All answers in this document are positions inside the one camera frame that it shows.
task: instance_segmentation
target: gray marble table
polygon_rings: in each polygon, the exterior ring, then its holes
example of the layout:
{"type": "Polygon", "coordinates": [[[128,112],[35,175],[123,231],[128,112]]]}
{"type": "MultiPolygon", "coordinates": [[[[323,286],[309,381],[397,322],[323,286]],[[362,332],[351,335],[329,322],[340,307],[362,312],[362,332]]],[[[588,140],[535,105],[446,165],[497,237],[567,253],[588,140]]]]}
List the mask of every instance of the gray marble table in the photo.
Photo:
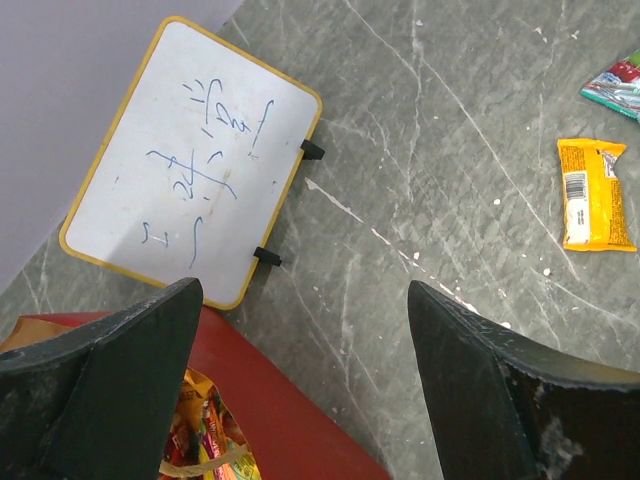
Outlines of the gray marble table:
{"type": "MultiPolygon", "coordinates": [[[[638,256],[560,243],[555,145],[576,136],[629,145],[617,174],[640,243],[640,126],[578,95],[640,47],[640,4],[616,7],[262,0],[221,32],[322,95],[314,138],[327,151],[301,166],[269,241],[285,263],[260,269],[228,318],[394,478],[442,476],[411,279],[553,348],[640,370],[638,256]]],[[[54,235],[2,296],[3,332],[19,313],[115,309],[150,291],[66,256],[54,235]]]]}

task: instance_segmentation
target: whiteboard surface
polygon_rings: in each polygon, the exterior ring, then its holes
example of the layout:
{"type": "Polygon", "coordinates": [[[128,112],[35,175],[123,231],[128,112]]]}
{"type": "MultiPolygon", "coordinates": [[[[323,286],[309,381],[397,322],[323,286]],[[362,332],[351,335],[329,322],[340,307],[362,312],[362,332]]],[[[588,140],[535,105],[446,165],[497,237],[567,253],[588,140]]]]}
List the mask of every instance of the whiteboard surface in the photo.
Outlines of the whiteboard surface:
{"type": "Polygon", "coordinates": [[[230,308],[321,105],[220,42],[166,23],[61,239],[153,283],[197,277],[208,303],[230,308]]]}

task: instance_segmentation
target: yellow wrapper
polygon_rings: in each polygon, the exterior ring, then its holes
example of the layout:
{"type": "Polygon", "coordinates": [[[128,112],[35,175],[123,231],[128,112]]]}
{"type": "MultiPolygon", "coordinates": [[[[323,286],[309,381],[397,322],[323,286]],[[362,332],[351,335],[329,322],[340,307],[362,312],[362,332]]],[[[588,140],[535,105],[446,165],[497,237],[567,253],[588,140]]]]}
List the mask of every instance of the yellow wrapper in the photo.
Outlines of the yellow wrapper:
{"type": "Polygon", "coordinates": [[[564,248],[635,252],[613,166],[626,145],[586,138],[558,140],[564,192],[564,248]]]}

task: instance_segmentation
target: gray wall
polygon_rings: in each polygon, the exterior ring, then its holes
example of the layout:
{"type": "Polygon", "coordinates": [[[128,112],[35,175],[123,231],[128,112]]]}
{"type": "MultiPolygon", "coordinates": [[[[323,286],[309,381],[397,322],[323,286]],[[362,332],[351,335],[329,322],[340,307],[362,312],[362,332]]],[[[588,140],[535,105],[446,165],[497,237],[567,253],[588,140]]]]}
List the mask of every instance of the gray wall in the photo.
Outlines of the gray wall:
{"type": "Polygon", "coordinates": [[[67,213],[161,21],[216,31],[241,1],[3,2],[0,292],[67,213]]]}

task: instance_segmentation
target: yellow whiteboard frame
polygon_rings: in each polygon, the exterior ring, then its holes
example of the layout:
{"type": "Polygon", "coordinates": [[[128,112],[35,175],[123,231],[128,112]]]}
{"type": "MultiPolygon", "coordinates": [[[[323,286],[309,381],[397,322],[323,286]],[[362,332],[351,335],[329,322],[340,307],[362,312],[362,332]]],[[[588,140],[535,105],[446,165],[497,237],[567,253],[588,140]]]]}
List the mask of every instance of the yellow whiteboard frame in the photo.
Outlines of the yellow whiteboard frame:
{"type": "MultiPolygon", "coordinates": [[[[301,90],[304,90],[305,92],[311,94],[316,99],[316,101],[318,102],[318,110],[316,111],[316,115],[313,118],[311,126],[309,127],[309,131],[307,132],[307,136],[306,136],[307,139],[311,138],[311,134],[315,130],[316,125],[318,125],[318,122],[320,120],[320,114],[322,113],[322,107],[323,107],[322,99],[320,98],[320,95],[318,95],[315,91],[313,91],[312,89],[310,89],[306,85],[301,84],[297,80],[294,80],[293,78],[289,77],[288,75],[285,75],[284,73],[282,73],[282,72],[276,70],[275,68],[267,65],[263,61],[257,59],[253,55],[250,55],[249,53],[239,49],[235,45],[231,45],[226,40],[223,40],[222,38],[218,37],[217,35],[215,35],[215,34],[213,34],[211,32],[208,32],[207,30],[205,30],[201,26],[193,23],[192,21],[187,20],[186,18],[183,18],[183,17],[173,16],[173,17],[166,18],[162,22],[162,24],[158,28],[158,31],[156,32],[156,34],[153,37],[153,41],[151,42],[151,45],[149,46],[149,48],[147,50],[147,53],[145,53],[145,55],[144,55],[144,58],[142,60],[142,63],[140,64],[140,67],[138,67],[138,71],[136,72],[136,75],[133,78],[133,81],[131,82],[131,85],[129,85],[129,89],[127,90],[127,94],[124,97],[122,103],[120,104],[120,108],[118,108],[118,112],[116,113],[116,116],[113,119],[113,122],[111,123],[111,126],[109,127],[109,130],[107,131],[107,134],[106,134],[102,144],[100,145],[100,149],[98,150],[98,153],[96,154],[95,160],[93,161],[93,164],[91,165],[91,168],[89,169],[89,173],[87,174],[86,178],[84,179],[84,182],[82,182],[82,187],[80,188],[80,192],[78,193],[78,195],[76,196],[75,200],[73,201],[73,204],[71,206],[71,210],[69,211],[69,214],[67,215],[67,218],[65,219],[65,221],[64,221],[64,223],[62,225],[62,229],[60,230],[60,235],[59,235],[60,246],[69,255],[71,255],[73,257],[81,258],[82,260],[86,260],[87,262],[93,263],[93,264],[101,266],[101,267],[106,267],[106,268],[108,268],[110,270],[114,270],[114,271],[116,271],[118,273],[122,273],[122,274],[124,274],[124,275],[126,275],[128,277],[135,278],[137,280],[140,280],[140,281],[145,282],[145,283],[149,283],[151,285],[154,285],[154,286],[160,287],[160,288],[166,287],[167,284],[159,282],[157,280],[154,280],[153,278],[149,278],[149,277],[146,277],[144,275],[140,275],[139,273],[136,273],[134,271],[127,270],[126,268],[119,267],[119,266],[114,265],[112,263],[105,262],[104,260],[100,260],[98,258],[91,257],[89,255],[85,255],[84,253],[81,253],[81,252],[78,252],[77,250],[72,249],[67,244],[66,236],[67,236],[67,231],[69,230],[69,226],[71,225],[71,222],[73,221],[73,219],[74,219],[74,217],[76,215],[76,212],[78,211],[78,207],[80,206],[80,203],[82,202],[82,199],[84,198],[84,195],[85,195],[87,189],[89,188],[89,185],[91,184],[91,180],[93,180],[93,176],[94,176],[94,174],[95,174],[95,172],[96,172],[96,170],[98,168],[98,165],[100,165],[100,162],[102,161],[102,157],[104,155],[104,152],[107,149],[107,146],[109,145],[109,143],[111,142],[111,138],[113,137],[113,134],[115,133],[116,128],[120,124],[120,120],[122,118],[122,115],[124,114],[124,111],[126,110],[127,106],[129,105],[129,101],[131,100],[131,96],[133,95],[133,92],[135,91],[136,87],[138,86],[138,82],[140,81],[140,77],[142,77],[143,72],[147,68],[147,64],[149,63],[149,59],[151,58],[151,55],[153,55],[153,52],[155,51],[156,46],[158,45],[158,42],[160,41],[160,38],[162,37],[162,34],[164,33],[164,30],[167,27],[167,25],[169,25],[170,23],[174,23],[174,22],[183,23],[183,24],[187,25],[188,27],[191,27],[192,29],[196,30],[197,32],[200,32],[201,34],[206,35],[211,40],[213,40],[215,42],[218,42],[219,44],[221,44],[221,45],[233,50],[237,54],[242,55],[243,57],[245,57],[247,60],[252,61],[253,63],[261,66],[262,68],[264,68],[264,69],[270,71],[271,73],[277,75],[278,77],[282,78],[283,80],[286,80],[287,82],[295,85],[296,87],[300,88],[301,90]]],[[[300,155],[298,155],[298,158],[296,159],[296,163],[293,166],[293,168],[291,169],[291,173],[289,174],[289,178],[287,179],[287,183],[285,185],[285,188],[282,191],[282,195],[280,196],[280,199],[278,200],[276,208],[273,211],[273,215],[271,216],[271,219],[269,220],[269,225],[267,226],[265,234],[262,237],[262,242],[261,242],[260,245],[256,245],[256,246],[264,247],[266,245],[267,240],[269,238],[269,235],[271,235],[271,231],[273,230],[273,226],[274,226],[274,224],[276,222],[276,219],[278,218],[278,215],[280,214],[280,210],[282,209],[282,204],[284,203],[284,199],[286,198],[287,194],[289,193],[289,189],[291,188],[291,183],[293,182],[295,174],[298,171],[298,167],[300,166],[300,162],[302,161],[303,154],[304,154],[304,152],[300,151],[300,155]]],[[[220,310],[231,310],[232,308],[237,307],[240,304],[240,302],[242,302],[242,299],[244,298],[244,296],[245,296],[245,294],[247,292],[247,289],[249,288],[249,282],[253,278],[253,274],[255,273],[257,265],[258,265],[258,259],[256,258],[256,259],[254,259],[253,263],[251,264],[251,267],[250,267],[249,272],[247,274],[247,278],[245,279],[244,284],[243,284],[242,288],[240,289],[240,293],[238,295],[238,298],[234,302],[232,302],[232,303],[230,303],[228,305],[225,305],[225,304],[219,304],[219,303],[213,302],[213,301],[205,298],[204,299],[204,304],[208,305],[210,307],[218,308],[220,310]]]]}

